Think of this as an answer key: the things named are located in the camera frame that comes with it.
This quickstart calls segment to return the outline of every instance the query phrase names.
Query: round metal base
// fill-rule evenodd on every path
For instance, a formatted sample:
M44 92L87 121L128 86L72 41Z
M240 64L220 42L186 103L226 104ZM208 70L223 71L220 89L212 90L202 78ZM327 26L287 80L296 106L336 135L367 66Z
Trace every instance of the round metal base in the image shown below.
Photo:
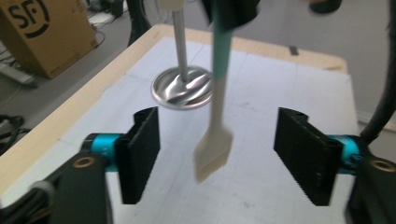
M159 74L152 83L155 100L167 108L186 110L205 105L212 96L212 75L197 66L187 67L188 82L181 80L178 67Z

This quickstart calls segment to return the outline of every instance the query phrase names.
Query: cardboard box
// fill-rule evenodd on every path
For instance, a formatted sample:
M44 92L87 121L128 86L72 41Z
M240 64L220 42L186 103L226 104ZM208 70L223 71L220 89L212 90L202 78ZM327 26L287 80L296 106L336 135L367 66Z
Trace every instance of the cardboard box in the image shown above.
M80 0L0 0L0 39L25 70L49 78L97 46Z

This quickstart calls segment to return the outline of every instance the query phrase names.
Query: spatula head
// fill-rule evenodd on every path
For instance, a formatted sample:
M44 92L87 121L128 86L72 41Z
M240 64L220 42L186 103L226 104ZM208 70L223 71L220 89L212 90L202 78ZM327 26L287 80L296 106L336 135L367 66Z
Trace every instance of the spatula head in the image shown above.
M233 134L224 127L206 132L194 151L195 177L203 182L227 163L233 144Z

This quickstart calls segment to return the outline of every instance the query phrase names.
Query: sf logo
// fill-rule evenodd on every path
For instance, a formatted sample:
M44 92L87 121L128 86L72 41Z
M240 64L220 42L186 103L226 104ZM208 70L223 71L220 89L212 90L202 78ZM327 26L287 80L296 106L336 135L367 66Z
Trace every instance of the sf logo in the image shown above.
M18 26L27 38L43 34L50 26L50 15L42 0L25 0L9 7L8 12L18 20Z

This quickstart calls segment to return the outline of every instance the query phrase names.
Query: floor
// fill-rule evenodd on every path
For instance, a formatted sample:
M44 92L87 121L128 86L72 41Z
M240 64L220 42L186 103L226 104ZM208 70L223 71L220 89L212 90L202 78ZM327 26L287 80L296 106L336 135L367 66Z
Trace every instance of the floor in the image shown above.
M265 0L261 2L258 18L235 35L345 58L362 129L375 110L385 81L387 6L383 1L348 0L333 15L318 17L308 12L305 1ZM153 22L169 19L169 14L158 17L155 10L151 12ZM28 89L0 77L0 114L22 115L25 127L33 128L116 58L127 47L129 15L126 12L114 21L97 22L100 21L95 23L100 25L101 32L96 36L103 43L55 79L35 77L38 88ZM209 29L199 1L188 0L185 23L189 28ZM395 136L394 132L382 132L371 145L373 152L396 161Z

